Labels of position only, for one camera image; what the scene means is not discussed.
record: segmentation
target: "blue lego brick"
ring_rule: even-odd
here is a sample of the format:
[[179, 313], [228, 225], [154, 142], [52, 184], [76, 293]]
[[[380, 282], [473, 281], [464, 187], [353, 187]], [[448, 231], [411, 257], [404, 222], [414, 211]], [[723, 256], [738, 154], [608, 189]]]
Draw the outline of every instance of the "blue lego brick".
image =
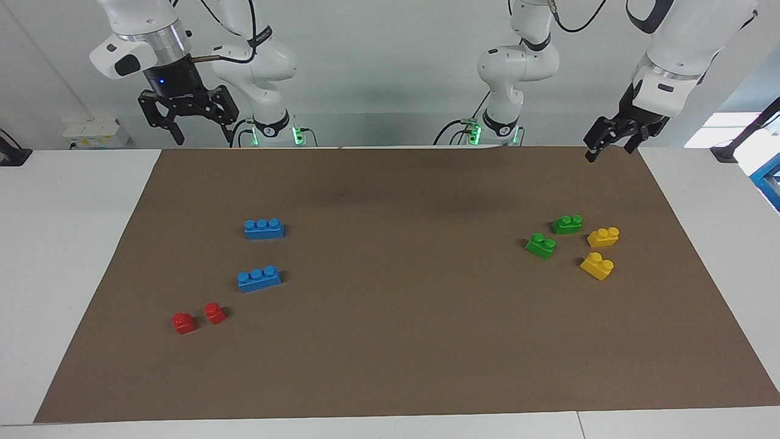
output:
[[285, 225], [276, 218], [269, 221], [248, 219], [244, 223], [244, 234], [247, 239], [276, 239], [285, 236]]
[[253, 269], [249, 273], [243, 271], [236, 277], [239, 282], [239, 289], [242, 293], [251, 293], [252, 291], [263, 288], [273, 287], [282, 283], [279, 277], [279, 270], [274, 266], [267, 266], [263, 269]]

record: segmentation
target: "yellow lego brick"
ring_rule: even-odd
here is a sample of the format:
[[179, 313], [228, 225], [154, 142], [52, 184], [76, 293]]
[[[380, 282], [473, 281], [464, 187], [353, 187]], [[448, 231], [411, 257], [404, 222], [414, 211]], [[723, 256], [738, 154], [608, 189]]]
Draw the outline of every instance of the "yellow lego brick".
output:
[[590, 232], [587, 237], [587, 243], [591, 248], [611, 247], [620, 238], [620, 230], [617, 227], [609, 229], [599, 229]]
[[602, 258], [601, 253], [593, 252], [585, 258], [580, 268], [590, 273], [596, 279], [604, 280], [609, 276], [609, 273], [612, 273], [615, 264], [609, 259]]

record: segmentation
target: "black cable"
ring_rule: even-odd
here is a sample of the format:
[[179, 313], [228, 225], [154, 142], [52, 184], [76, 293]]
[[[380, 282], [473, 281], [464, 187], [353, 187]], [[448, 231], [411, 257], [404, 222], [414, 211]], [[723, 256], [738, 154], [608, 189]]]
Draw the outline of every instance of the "black cable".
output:
[[[206, 5], [206, 2], [204, 0], [200, 0], [201, 3]], [[257, 42], [254, 41], [255, 38], [257, 38], [257, 15], [254, 13], [254, 3], [252, 3], [252, 0], [249, 0], [249, 10], [252, 12], [252, 55], [247, 59], [235, 59], [235, 58], [228, 58], [225, 56], [220, 55], [219, 60], [220, 61], [227, 61], [227, 62], [235, 62], [236, 64], [249, 64], [254, 59], [255, 55], [257, 55]]]
[[6, 130], [3, 130], [2, 128], [0, 128], [0, 133], [3, 133], [3, 134], [4, 134], [4, 135], [7, 137], [7, 138], [11, 139], [11, 141], [13, 142], [13, 144], [15, 144], [15, 145], [16, 145], [16, 147], [17, 147], [19, 150], [22, 150], [22, 149], [23, 149], [23, 148], [22, 148], [22, 145], [19, 145], [19, 142], [18, 142], [18, 141], [16, 141], [16, 139], [15, 139], [15, 138], [13, 138], [13, 136], [12, 136], [11, 134], [8, 134], [8, 131], [6, 131]]
[[316, 146], [317, 148], [320, 147], [320, 143], [317, 142], [317, 133], [315, 133], [314, 130], [312, 130], [311, 128], [301, 128], [300, 132], [302, 132], [302, 133], [306, 133], [306, 132], [311, 133], [311, 135], [314, 137], [314, 146]]
[[770, 120], [769, 122], [766, 122], [764, 125], [761, 125], [761, 128], [766, 128], [766, 127], [772, 125], [773, 123], [775, 123], [775, 121], [778, 118], [780, 118], [780, 113], [777, 116], [775, 116], [772, 120]]
[[458, 145], [460, 145], [460, 142], [463, 140], [463, 135], [468, 133], [469, 133], [468, 130], [458, 131], [457, 133], [452, 135], [451, 139], [449, 139], [449, 144], [452, 145], [453, 141], [455, 141], [455, 136], [460, 134], [460, 140], [458, 140]]
[[254, 134], [254, 131], [252, 131], [252, 130], [244, 130], [244, 131], [241, 131], [241, 132], [239, 133], [239, 148], [241, 148], [241, 135], [242, 135], [242, 134], [246, 134], [246, 133], [249, 133], [249, 134]]
[[441, 131], [439, 131], [439, 134], [436, 136], [436, 140], [434, 140], [434, 145], [436, 145], [436, 144], [438, 143], [438, 140], [441, 138], [441, 136], [442, 136], [442, 135], [444, 135], [444, 133], [445, 133], [445, 132], [446, 132], [446, 131], [447, 131], [447, 130], [450, 128], [450, 127], [452, 127], [453, 125], [457, 125], [458, 123], [463, 123], [463, 122], [461, 122], [460, 120], [453, 120], [452, 122], [450, 122], [450, 123], [448, 123], [447, 125], [445, 125], [445, 127], [444, 127], [444, 128], [442, 128], [442, 129], [441, 129]]
[[236, 133], [239, 132], [239, 127], [246, 123], [246, 119], [241, 119], [241, 122], [238, 122], [235, 127], [233, 127], [233, 138], [230, 139], [230, 146], [228, 148], [232, 148], [233, 144], [236, 142]]
[[[178, 3], [178, 2], [179, 2], [179, 0], [175, 0], [173, 2], [173, 7], [174, 8], [176, 7], [176, 3]], [[211, 14], [211, 17], [214, 18], [214, 20], [217, 20], [217, 23], [222, 24], [222, 21], [220, 21], [219, 18], [217, 18], [217, 16], [214, 14], [214, 11], [212, 11], [211, 8], [208, 7], [208, 5], [206, 4], [205, 0], [200, 0], [200, 3], [201, 3], [201, 5], [203, 5], [204, 8], [206, 8], [208, 13]]]
[[[484, 105], [485, 101], [487, 101], [488, 96], [490, 96], [490, 90], [488, 90], [487, 93], [485, 94], [485, 97], [482, 98], [482, 102], [480, 102], [479, 106], [477, 107], [477, 110], [474, 111], [474, 114], [471, 115], [471, 119], [477, 117], [477, 113], [479, 113], [480, 110], [482, 109], [482, 105]], [[458, 139], [458, 145], [460, 145], [460, 142], [462, 141], [463, 141], [463, 135], [461, 134], [460, 139]]]
[[570, 34], [576, 34], [577, 32], [584, 30], [586, 27], [590, 26], [591, 23], [593, 23], [593, 20], [596, 19], [598, 14], [601, 12], [601, 8], [603, 8], [606, 3], [607, 0], [601, 0], [601, 4], [598, 6], [598, 9], [596, 9], [596, 12], [593, 13], [593, 16], [584, 25], [576, 29], [569, 29], [568, 27], [564, 26], [563, 23], [561, 23], [561, 17], [558, 15], [558, 12], [553, 12], [552, 16], [553, 18], [555, 18], [555, 22], [558, 24], [558, 27], [560, 27], [562, 30], [566, 32], [569, 32]]

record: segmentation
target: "green lego brick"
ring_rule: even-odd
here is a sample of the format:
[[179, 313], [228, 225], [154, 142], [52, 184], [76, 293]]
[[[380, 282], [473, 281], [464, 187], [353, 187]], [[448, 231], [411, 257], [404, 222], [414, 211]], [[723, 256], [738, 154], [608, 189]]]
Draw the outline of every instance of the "green lego brick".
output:
[[534, 234], [528, 240], [526, 250], [542, 259], [549, 259], [552, 256], [552, 251], [555, 250], [555, 241], [549, 238], [544, 239], [543, 234]]
[[557, 235], [575, 234], [583, 228], [583, 217], [564, 215], [552, 224], [552, 233]]

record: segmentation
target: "red lego brick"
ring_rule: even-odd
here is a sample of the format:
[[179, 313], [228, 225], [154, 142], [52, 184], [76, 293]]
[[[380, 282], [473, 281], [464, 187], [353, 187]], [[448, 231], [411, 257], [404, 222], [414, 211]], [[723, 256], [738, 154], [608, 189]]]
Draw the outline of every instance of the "red lego brick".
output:
[[206, 318], [209, 322], [211, 322], [212, 325], [215, 325], [225, 319], [225, 312], [222, 311], [222, 308], [220, 308], [219, 305], [215, 302], [206, 305], [203, 308], [203, 311], [206, 313]]
[[197, 329], [195, 319], [185, 312], [177, 312], [173, 316], [173, 329], [181, 335], [187, 334]]

